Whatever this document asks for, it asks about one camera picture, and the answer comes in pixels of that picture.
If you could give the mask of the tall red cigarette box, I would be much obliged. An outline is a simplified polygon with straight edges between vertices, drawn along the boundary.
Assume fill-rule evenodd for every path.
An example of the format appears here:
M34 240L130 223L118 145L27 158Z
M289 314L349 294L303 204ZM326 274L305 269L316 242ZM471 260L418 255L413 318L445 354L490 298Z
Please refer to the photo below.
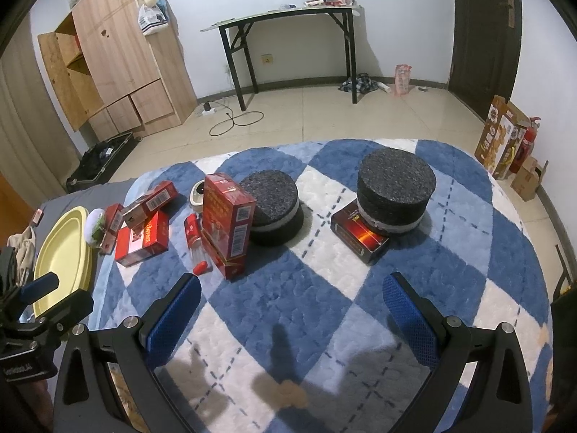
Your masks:
M256 201L230 176L213 173L204 178L202 243L226 280L243 274Z

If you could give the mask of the dark red cigarette carton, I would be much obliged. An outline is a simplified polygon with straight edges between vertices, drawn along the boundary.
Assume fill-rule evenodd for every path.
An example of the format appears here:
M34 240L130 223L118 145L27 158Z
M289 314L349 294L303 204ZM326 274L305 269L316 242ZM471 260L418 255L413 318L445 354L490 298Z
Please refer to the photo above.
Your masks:
M331 215L331 230L367 265L379 260L390 244L387 235L374 232L363 220L357 200Z

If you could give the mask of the small white round device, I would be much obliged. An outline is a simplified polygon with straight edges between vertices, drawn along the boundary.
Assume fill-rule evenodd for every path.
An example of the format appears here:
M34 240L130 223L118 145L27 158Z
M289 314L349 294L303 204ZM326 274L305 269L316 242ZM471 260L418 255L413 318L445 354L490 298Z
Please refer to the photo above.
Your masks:
M201 213L204 203L204 180L195 183L189 193L189 204L195 213Z

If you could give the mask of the white plastic bag hanging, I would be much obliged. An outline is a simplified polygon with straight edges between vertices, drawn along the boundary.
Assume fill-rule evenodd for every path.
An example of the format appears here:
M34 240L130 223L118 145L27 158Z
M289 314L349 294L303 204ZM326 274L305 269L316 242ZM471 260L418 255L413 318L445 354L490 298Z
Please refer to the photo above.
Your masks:
M139 0L138 25L145 37L169 26L165 0Z

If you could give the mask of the wooden wardrobe cabinet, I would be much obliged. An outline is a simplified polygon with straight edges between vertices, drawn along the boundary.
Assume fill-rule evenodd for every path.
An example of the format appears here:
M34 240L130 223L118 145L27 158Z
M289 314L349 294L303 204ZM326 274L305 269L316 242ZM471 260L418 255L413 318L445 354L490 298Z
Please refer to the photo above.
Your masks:
M198 104L175 22L145 35L144 0L62 0L68 8L37 36L63 123L99 140L180 126Z

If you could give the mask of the black foam cylinder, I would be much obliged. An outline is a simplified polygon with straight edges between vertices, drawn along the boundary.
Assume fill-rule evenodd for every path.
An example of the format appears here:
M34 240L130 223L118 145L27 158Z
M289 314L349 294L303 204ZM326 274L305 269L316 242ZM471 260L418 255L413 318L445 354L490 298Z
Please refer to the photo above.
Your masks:
M254 172L239 183L255 199L250 242L255 246L284 245L301 230L304 213L294 179L281 170Z
M357 206L377 233L402 235L419 226L436 189L436 176L423 159L405 150L381 148L360 162Z

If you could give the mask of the small brown cardboard box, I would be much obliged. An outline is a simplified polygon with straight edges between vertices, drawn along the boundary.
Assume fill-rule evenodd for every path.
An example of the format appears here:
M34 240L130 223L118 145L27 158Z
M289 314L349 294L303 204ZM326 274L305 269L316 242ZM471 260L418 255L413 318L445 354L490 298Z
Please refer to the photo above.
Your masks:
M518 169L511 188L524 200L533 200L543 182L549 162L540 164L535 157L529 156Z

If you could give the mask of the red fire extinguisher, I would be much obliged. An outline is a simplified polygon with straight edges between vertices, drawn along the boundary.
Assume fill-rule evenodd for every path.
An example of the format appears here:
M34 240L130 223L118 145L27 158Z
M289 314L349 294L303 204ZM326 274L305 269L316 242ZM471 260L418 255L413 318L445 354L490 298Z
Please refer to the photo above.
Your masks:
M530 126L525 131L525 134L515 154L514 160L510 166L510 171L512 174L518 173L526 158L531 155L532 150L534 149L540 123L540 117L535 116L530 118Z

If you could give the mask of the red cigarette pack barcode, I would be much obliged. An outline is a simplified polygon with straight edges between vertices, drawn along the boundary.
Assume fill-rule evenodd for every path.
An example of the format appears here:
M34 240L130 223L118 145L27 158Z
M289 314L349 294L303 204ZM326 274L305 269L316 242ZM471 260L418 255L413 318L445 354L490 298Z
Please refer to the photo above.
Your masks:
M124 224L134 229L147 222L162 207L178 196L172 181L162 181L122 209Z

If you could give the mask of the black open suitcase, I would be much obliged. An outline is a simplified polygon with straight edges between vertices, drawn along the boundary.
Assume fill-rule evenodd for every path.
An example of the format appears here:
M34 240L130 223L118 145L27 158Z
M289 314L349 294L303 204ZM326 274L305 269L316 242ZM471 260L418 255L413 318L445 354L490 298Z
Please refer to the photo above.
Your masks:
M139 138L132 132L97 143L84 153L77 169L66 179L66 191L73 193L107 183L138 143Z

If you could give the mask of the grey bed sheet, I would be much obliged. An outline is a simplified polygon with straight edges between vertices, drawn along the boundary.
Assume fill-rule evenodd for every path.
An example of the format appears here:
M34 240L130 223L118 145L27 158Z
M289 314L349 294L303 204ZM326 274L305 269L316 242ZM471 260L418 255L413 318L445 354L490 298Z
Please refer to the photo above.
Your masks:
M43 212L39 225L36 227L37 240L44 240L52 227L66 211L82 206L88 211L95 208L106 208L111 204L123 202L134 179L122 182L112 182L96 185L89 189L68 193L65 196L48 200L40 206Z

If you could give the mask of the blue white checkered rug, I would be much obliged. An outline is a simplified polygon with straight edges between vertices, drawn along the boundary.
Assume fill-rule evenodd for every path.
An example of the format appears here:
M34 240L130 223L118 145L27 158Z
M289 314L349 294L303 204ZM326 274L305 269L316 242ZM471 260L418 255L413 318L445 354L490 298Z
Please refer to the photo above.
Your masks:
M96 204L129 204L164 180L179 192L167 251L131 267L103 260L93 329L141 315L192 267L184 235L192 187L206 174L242 180L278 169L294 179L304 225L287 244L250 248L239 280L202 277L202 298L158 379L199 432L385 432L426 379L396 331L382 282L401 273L445 315L475 327L514 326L544 423L552 359L550 306L537 254L514 206L479 163L444 143L402 140L436 188L419 227L372 265L331 230L354 200L359 164L378 144L307 142L179 163L97 187Z

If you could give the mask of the white green round object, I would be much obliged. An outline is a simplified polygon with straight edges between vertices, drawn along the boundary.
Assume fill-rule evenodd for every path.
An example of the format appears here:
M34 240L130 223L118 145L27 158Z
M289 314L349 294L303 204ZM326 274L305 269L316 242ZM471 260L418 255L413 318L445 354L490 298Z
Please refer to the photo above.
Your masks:
M106 233L106 212L102 208L93 209L86 217L84 240L89 247L100 248Z

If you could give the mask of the orange printed cardboard box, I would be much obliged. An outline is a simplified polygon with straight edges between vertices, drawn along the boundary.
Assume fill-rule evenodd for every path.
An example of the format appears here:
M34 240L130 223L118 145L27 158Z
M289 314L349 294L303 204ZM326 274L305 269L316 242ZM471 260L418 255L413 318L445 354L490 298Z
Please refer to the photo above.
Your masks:
M530 125L530 119L517 106L502 96L494 96L474 152L475 158L494 179L507 176Z

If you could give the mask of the red white cigarette pack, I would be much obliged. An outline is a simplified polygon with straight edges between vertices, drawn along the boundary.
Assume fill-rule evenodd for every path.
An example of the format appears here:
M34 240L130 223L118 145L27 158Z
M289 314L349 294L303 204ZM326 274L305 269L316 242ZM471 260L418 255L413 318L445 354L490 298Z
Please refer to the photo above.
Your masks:
M122 227L117 234L114 260L123 267L141 263L168 250L169 218L158 210L134 229Z

